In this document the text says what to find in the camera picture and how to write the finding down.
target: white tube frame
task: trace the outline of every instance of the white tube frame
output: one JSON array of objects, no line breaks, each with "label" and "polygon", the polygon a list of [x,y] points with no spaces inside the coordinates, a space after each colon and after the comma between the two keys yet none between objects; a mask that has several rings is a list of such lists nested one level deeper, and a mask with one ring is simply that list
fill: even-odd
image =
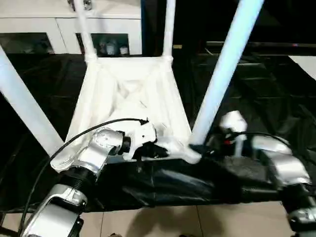
[{"label": "white tube frame", "polygon": [[248,42],[264,0],[240,0],[193,127],[190,144],[202,145]]},{"label": "white tube frame", "polygon": [[81,27],[81,37],[84,46],[84,57],[86,63],[89,61],[96,61],[98,59],[96,51],[93,46],[93,41],[91,34],[89,32],[89,27],[87,19],[85,16],[83,0],[74,0],[76,13],[79,19],[79,24]]},{"label": "white tube frame", "polygon": [[1,46],[0,91],[47,154],[53,155],[64,142],[17,74]]},{"label": "white tube frame", "polygon": [[172,56],[175,11],[176,0],[167,0],[163,39],[163,56]]}]

